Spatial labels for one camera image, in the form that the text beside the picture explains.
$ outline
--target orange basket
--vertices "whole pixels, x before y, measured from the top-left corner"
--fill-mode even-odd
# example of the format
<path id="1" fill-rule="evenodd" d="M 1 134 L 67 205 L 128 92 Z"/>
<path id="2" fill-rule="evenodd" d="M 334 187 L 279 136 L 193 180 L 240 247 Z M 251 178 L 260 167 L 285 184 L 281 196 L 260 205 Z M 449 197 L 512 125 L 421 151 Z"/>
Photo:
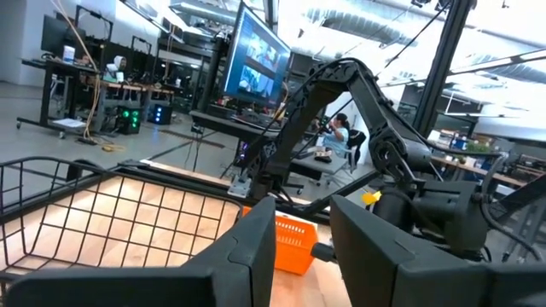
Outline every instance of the orange basket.
<path id="1" fill-rule="evenodd" d="M 251 208 L 243 207 L 242 215 Z M 275 269 L 303 275 L 311 264 L 311 249 L 318 242 L 317 229 L 313 224 L 293 220 L 289 217 L 275 217 L 276 257 Z"/>

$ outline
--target computer tower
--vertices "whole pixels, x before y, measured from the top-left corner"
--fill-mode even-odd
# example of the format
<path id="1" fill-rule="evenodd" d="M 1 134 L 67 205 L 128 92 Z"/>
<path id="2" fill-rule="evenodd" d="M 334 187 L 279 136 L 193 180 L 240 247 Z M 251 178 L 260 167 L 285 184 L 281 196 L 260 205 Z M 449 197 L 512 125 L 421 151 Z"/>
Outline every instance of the computer tower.
<path id="1" fill-rule="evenodd" d="M 118 107 L 116 131 L 124 135 L 138 134 L 140 131 L 141 109 L 138 107 Z"/>
<path id="2" fill-rule="evenodd" d="M 156 125 L 170 125 L 172 117 L 172 107 L 155 104 L 152 113 L 148 116 L 148 121 Z"/>

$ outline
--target wire basket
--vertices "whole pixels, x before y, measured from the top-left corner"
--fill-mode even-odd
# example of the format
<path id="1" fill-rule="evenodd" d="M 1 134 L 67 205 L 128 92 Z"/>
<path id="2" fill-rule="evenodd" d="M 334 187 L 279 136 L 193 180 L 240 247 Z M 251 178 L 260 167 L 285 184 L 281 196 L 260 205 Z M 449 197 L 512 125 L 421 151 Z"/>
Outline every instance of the wire basket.
<path id="1" fill-rule="evenodd" d="M 231 200 L 51 158 L 0 164 L 0 189 L 2 299 L 38 269 L 181 266 L 241 211 Z"/>

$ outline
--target monitor screen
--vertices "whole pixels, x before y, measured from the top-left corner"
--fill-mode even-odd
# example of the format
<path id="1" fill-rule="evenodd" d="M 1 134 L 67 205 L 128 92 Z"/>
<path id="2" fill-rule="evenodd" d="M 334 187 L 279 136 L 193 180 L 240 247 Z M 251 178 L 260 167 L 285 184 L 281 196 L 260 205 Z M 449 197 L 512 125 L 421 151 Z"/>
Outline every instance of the monitor screen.
<path id="1" fill-rule="evenodd" d="M 289 59 L 290 48 L 241 2 L 229 47 L 224 95 L 276 107 Z"/>

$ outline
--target person sitting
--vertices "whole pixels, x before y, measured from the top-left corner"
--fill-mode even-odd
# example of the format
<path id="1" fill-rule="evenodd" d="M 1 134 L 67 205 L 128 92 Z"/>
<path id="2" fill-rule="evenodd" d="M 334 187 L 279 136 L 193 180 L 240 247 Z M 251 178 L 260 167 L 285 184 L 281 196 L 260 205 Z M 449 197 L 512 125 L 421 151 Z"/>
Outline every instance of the person sitting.
<path id="1" fill-rule="evenodd" d="M 328 128 L 331 132 L 325 132 L 322 134 L 324 140 L 322 145 L 325 148 L 329 148 L 334 151 L 334 153 L 341 158 L 345 158 L 347 153 L 347 141 L 349 140 L 349 121 L 347 120 L 347 115 L 343 113 L 338 113 L 334 119 L 328 123 Z"/>

